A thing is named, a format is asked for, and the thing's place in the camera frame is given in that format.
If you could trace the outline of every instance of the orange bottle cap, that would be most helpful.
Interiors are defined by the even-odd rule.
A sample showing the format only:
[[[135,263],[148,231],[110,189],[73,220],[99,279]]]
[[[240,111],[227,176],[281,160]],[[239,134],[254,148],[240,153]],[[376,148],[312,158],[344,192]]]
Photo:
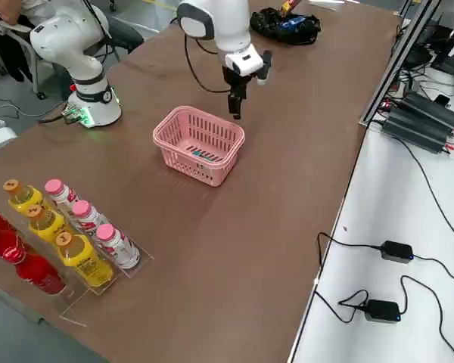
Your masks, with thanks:
[[[40,206],[39,204],[36,204],[35,206],[31,206],[27,210],[26,216],[31,219],[37,219],[42,214],[42,211],[43,211],[43,207]]]
[[[7,191],[9,193],[13,193],[15,191],[18,191],[20,190],[20,183],[17,179],[10,179],[10,180],[7,180],[4,184],[3,184],[3,189],[4,191]]]
[[[58,237],[55,239],[55,243],[58,246],[65,246],[71,240],[73,239],[73,235],[69,232],[62,232],[61,234],[58,235]]]

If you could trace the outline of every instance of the brown table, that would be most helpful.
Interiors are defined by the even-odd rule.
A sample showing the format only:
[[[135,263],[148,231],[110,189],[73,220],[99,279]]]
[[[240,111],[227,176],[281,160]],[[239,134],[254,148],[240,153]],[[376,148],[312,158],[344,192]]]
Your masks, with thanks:
[[[252,0],[258,10],[279,1]],[[62,178],[155,260],[57,318],[41,292],[0,261],[0,288],[115,362],[284,362],[318,266],[314,238],[330,231],[362,139],[359,115],[382,76],[398,19],[347,3],[340,12],[302,3],[322,21],[316,44],[289,47],[253,36],[274,52],[270,83],[252,82],[243,105],[247,140],[220,188],[165,167],[151,141],[174,107],[230,119],[226,96],[202,91],[171,26],[109,72],[122,119],[104,129],[37,126],[0,151],[4,180],[42,188]],[[211,88],[225,87],[215,56],[193,42],[191,59]]]

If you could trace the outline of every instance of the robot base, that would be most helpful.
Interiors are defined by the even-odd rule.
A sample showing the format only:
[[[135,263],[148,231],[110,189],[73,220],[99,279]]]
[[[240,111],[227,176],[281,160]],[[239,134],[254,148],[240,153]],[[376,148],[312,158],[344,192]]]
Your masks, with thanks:
[[[69,96],[66,110],[62,114],[66,123],[79,122],[90,129],[116,122],[121,116],[121,107],[114,92],[112,99],[106,104],[80,100],[74,92]]]

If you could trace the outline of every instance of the pink bottle cap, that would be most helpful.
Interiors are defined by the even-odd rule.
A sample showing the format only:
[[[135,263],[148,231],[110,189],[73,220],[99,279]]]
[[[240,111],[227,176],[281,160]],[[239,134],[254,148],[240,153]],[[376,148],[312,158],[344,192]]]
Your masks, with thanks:
[[[98,230],[96,231],[98,238],[105,241],[113,238],[115,233],[116,230],[114,229],[114,226],[110,224],[100,225]]]
[[[64,190],[64,183],[59,179],[51,179],[45,183],[45,190],[52,195],[58,195]]]
[[[79,200],[73,205],[73,213],[76,217],[86,217],[91,211],[91,204],[85,200]]]

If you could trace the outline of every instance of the black power supply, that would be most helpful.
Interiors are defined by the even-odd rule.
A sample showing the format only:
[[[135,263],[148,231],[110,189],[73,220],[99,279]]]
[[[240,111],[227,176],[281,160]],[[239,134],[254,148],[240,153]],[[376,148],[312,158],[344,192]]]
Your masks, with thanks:
[[[380,246],[381,258],[398,263],[409,263],[414,259],[412,246],[386,240]]]
[[[365,319],[379,323],[398,323],[400,321],[399,305],[394,301],[370,299],[362,307]]]

